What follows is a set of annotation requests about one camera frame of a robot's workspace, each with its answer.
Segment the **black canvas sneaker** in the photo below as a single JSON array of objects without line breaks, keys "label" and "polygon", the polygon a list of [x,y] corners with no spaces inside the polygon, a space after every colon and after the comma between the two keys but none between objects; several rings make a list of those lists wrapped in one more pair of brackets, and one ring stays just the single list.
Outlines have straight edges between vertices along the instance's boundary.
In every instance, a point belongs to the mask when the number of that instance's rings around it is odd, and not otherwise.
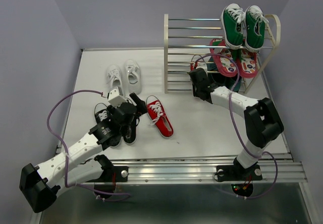
[{"label": "black canvas sneaker", "polygon": [[97,138],[97,143],[105,150],[109,147],[116,148],[121,141],[118,125],[112,122],[111,113],[103,103],[98,103],[94,108],[96,126],[90,131]]},{"label": "black canvas sneaker", "polygon": [[134,119],[131,124],[122,127],[122,137],[124,142],[128,145],[136,141],[136,126],[137,120]]}]

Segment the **red canvas sneaker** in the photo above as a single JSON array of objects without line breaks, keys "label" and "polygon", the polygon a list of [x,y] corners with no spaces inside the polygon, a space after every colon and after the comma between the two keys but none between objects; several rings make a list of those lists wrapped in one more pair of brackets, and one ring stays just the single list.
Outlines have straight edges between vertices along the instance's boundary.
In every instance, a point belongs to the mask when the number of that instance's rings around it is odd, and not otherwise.
[{"label": "red canvas sneaker", "polygon": [[159,133],[164,138],[171,138],[174,129],[169,121],[165,109],[161,101],[154,95],[150,95],[146,99],[147,114],[150,118],[150,124],[156,126]]},{"label": "red canvas sneaker", "polygon": [[197,54],[197,55],[194,55],[192,58],[191,58],[191,62],[193,63],[193,65],[195,65],[195,62],[200,62],[200,61],[204,61],[204,59],[201,58],[201,55]]}]

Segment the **white sneaker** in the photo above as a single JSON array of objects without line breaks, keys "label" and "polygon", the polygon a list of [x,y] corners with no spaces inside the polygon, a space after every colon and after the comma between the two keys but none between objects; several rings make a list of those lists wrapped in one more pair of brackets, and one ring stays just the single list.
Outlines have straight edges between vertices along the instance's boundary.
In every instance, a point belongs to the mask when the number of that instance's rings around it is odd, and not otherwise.
[{"label": "white sneaker", "polygon": [[134,60],[127,60],[124,65],[126,80],[130,93],[140,94],[142,91],[141,70]]},{"label": "white sneaker", "polygon": [[125,96],[125,89],[123,86],[122,81],[122,72],[119,66],[117,65],[110,65],[109,68],[106,71],[106,82],[107,82],[107,88],[108,91],[111,91],[112,89],[118,87],[119,93],[122,96]]}]

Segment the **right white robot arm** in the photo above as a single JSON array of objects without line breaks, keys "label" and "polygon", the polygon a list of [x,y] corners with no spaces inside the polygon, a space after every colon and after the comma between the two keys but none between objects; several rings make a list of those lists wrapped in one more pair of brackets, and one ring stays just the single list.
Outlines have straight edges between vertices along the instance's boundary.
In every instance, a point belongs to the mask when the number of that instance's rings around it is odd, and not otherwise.
[{"label": "right white robot arm", "polygon": [[246,178],[262,180],[258,160],[265,153],[266,147],[283,131],[284,125],[271,99],[249,98],[233,92],[225,86],[211,83],[205,70],[198,68],[189,73],[194,97],[213,105],[229,110],[244,119],[247,142],[243,142],[243,150],[234,159],[232,165],[217,166],[215,180],[243,181]]}]

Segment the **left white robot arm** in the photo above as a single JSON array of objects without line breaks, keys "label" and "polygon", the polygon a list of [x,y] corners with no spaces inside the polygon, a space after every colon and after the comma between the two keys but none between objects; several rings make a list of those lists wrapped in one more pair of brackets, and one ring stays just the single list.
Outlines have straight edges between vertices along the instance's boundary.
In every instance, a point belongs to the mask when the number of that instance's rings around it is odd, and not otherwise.
[{"label": "left white robot arm", "polygon": [[117,90],[108,95],[109,106],[97,125],[65,151],[36,166],[29,163],[22,168],[19,188],[35,213],[49,208],[62,193],[71,187],[84,187],[84,183],[102,180],[108,183],[103,191],[95,187],[92,192],[103,201],[112,201],[112,196],[122,199],[128,193],[117,193],[116,183],[128,180],[129,168],[115,166],[103,154],[117,145],[122,138],[130,136],[137,120],[147,113],[145,102],[135,93],[128,101]]}]

